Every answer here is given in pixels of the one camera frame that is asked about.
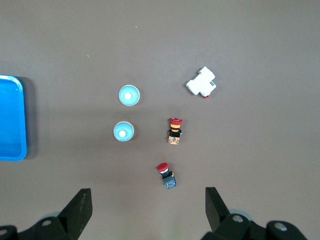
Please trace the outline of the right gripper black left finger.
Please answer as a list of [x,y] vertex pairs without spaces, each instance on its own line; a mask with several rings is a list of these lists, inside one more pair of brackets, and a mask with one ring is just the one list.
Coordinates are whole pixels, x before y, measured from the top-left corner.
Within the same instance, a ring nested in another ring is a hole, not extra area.
[[82,188],[57,216],[39,220],[18,232],[14,225],[2,225],[2,240],[77,240],[93,214],[92,192]]

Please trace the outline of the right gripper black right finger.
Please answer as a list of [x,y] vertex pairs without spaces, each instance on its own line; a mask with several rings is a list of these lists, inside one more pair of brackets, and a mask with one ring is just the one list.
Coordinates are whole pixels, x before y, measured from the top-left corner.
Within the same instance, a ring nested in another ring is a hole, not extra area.
[[262,227],[240,213],[231,213],[215,187],[205,188],[205,213],[211,231],[202,240],[305,240],[293,224],[272,220]]

